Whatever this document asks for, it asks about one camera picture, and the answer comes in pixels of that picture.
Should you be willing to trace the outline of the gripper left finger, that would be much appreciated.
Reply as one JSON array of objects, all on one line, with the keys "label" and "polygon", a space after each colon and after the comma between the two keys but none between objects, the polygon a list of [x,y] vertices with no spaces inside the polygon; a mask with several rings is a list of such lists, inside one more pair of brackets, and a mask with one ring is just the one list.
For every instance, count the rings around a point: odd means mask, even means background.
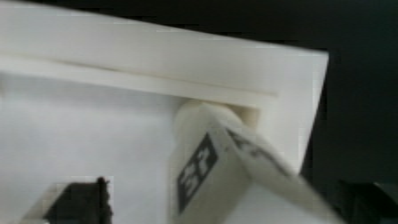
[{"label": "gripper left finger", "polygon": [[50,224],[112,224],[109,181],[72,183],[45,213]]}]

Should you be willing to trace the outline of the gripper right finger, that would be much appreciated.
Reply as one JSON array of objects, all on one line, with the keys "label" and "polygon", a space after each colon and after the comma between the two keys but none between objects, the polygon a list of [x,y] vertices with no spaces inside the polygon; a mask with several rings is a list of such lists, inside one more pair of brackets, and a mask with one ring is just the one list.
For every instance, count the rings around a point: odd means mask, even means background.
[{"label": "gripper right finger", "polygon": [[398,224],[398,184],[340,181],[335,208],[347,224]]}]

